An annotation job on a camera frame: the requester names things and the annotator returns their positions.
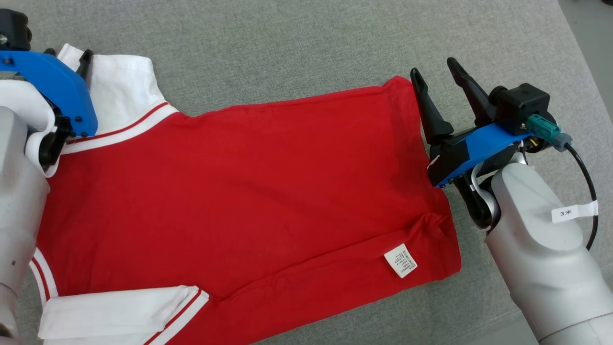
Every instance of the label sticker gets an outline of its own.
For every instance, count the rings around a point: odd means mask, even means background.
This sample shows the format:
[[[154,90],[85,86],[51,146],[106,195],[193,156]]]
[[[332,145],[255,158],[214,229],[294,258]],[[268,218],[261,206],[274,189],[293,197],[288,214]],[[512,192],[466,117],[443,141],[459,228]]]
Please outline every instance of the label sticker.
[[[406,277],[407,274],[417,268],[417,263],[409,254],[404,243],[385,253],[383,256],[385,256],[387,262],[401,278]]]
[[[564,222],[579,217],[591,217],[598,215],[598,200],[594,200],[585,205],[572,205],[561,207],[551,211],[551,221],[553,223]]]

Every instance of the gray cloth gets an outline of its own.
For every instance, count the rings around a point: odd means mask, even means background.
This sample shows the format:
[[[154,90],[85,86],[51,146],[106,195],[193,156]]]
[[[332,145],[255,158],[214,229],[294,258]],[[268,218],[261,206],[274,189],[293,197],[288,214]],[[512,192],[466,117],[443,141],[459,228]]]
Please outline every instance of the gray cloth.
[[[606,153],[613,128],[556,0],[13,1],[30,18],[34,49],[68,42],[99,54],[148,56],[162,92],[189,115],[381,85],[418,67],[441,113],[463,130],[473,115],[447,57],[488,91],[532,83],[551,94],[550,112],[592,173],[601,206],[592,254],[613,271],[613,160]],[[589,201],[570,154],[548,150],[528,159],[564,203]],[[459,195],[445,191],[461,272],[261,344],[462,344],[517,318],[484,233]],[[587,231],[590,221],[582,226]],[[20,319],[26,339],[34,339],[39,295],[29,280]]]

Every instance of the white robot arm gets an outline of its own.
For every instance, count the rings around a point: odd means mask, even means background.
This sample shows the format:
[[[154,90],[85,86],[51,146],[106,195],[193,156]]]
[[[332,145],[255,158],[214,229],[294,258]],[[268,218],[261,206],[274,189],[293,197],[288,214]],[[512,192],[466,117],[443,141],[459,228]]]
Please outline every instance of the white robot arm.
[[[613,344],[613,293],[577,222],[552,223],[562,202],[522,163],[499,170],[492,191],[500,220],[485,243],[539,344]]]
[[[49,192],[40,166],[24,154],[27,140],[25,122],[0,106],[0,344],[19,340],[17,297],[34,255]]]

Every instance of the white label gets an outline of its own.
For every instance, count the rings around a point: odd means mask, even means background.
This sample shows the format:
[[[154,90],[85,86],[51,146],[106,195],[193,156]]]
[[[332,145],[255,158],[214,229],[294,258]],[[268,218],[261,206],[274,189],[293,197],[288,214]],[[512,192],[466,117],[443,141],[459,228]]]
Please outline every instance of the white label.
[[[572,205],[561,207],[551,211],[551,221],[553,223],[564,222],[578,217],[590,217],[598,215],[598,200],[594,200],[585,205]]]
[[[417,263],[409,254],[404,243],[385,253],[383,256],[385,256],[387,262],[401,278],[406,277],[407,274],[417,268]]]

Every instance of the green connector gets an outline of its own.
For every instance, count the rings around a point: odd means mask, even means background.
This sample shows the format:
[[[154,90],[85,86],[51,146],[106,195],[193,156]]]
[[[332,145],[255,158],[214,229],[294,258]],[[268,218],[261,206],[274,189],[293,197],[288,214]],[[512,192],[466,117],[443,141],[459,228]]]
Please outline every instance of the green connector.
[[[543,138],[545,141],[555,147],[556,150],[562,152],[566,150],[566,144],[572,143],[573,139],[570,135],[562,133],[560,127],[548,121],[540,115],[532,115],[526,123],[526,130],[532,133],[537,138]]]

